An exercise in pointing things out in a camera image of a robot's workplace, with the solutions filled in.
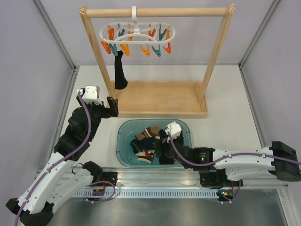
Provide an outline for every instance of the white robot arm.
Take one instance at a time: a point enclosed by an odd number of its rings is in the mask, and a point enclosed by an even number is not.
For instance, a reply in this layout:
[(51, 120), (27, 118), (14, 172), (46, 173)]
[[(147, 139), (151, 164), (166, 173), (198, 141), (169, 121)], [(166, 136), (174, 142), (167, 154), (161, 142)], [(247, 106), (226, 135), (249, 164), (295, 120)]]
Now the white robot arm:
[(301, 163), (296, 151), (282, 142), (272, 142), (272, 147), (239, 151), (189, 148), (183, 145), (181, 132), (180, 125), (170, 123), (165, 129), (166, 137), (155, 144), (156, 154), (174, 158), (185, 168), (199, 171), (202, 186), (230, 186), (242, 179), (267, 175), (283, 181), (301, 181)]
[(66, 171), (89, 148), (101, 119), (118, 116), (118, 100), (108, 97), (110, 107), (104, 107), (99, 100), (98, 87), (86, 86), (78, 93), (81, 107), (73, 111), (68, 120), (69, 126), (54, 147), (43, 171), (24, 194), (10, 199), (6, 204), (17, 215), (15, 225), (20, 218), (25, 226), (46, 226), (58, 208), (78, 190), (103, 178), (103, 169), (89, 161), (72, 178), (55, 188)]

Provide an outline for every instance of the white table surface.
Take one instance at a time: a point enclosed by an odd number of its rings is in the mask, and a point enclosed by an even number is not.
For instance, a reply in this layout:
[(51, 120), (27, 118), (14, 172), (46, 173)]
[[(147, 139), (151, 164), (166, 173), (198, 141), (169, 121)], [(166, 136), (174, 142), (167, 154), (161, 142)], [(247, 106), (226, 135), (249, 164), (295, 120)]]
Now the white table surface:
[[(114, 66), (108, 66), (114, 80)], [(205, 65), (124, 65), (127, 80), (202, 80)], [(86, 85), (100, 87), (101, 99), (108, 96), (98, 66), (81, 66), (72, 92), (62, 134), (68, 119), (79, 106), (77, 89)], [(255, 123), (247, 100), (238, 66), (217, 65), (206, 91), (208, 117), (206, 119), (180, 119), (191, 132), (194, 147), (213, 147), (244, 150), (260, 147)], [(117, 132), (130, 118), (102, 119), (90, 147), (79, 162), (94, 161), (101, 167), (124, 167), (116, 157)]]

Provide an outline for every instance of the wooden base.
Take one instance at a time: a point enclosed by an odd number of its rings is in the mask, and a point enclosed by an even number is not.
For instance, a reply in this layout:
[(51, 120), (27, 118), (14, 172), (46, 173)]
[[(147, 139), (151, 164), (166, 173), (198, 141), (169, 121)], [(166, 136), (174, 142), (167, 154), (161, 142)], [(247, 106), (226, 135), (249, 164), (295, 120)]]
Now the wooden base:
[(199, 81), (128, 81), (115, 90), (119, 117), (205, 118), (206, 100), (198, 104)]

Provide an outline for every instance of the wooden drying rack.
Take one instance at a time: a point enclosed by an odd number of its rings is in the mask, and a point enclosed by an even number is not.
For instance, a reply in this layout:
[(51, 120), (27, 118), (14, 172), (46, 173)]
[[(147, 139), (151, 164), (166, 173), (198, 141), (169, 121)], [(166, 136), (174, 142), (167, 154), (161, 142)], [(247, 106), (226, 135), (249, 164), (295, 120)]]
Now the wooden drying rack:
[(203, 81), (128, 81), (123, 90), (115, 90), (99, 47), (91, 18), (132, 17), (131, 9), (79, 8), (93, 52), (109, 95), (118, 98), (121, 117), (205, 118), (208, 114), (205, 92), (230, 25), (234, 4), (226, 8), (137, 8), (137, 17), (222, 16)]

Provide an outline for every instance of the plastic bin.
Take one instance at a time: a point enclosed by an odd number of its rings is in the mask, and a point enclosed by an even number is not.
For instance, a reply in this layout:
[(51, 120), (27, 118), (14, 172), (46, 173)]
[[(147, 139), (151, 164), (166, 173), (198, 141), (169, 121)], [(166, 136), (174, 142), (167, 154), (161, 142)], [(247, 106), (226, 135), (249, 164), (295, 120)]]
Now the plastic bin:
[(130, 142), (135, 139), (135, 135), (141, 133), (144, 129), (150, 126), (159, 126), (161, 129), (165, 129), (168, 124), (177, 122), (183, 131), (184, 145), (192, 147), (190, 130), (188, 126), (178, 119), (138, 119), (129, 120), (121, 125), (118, 130), (117, 137), (117, 158), (119, 162), (127, 167), (133, 168), (166, 168), (166, 167), (179, 167), (181, 164), (160, 165), (159, 158), (154, 156), (151, 164), (138, 161), (138, 156), (134, 154)]

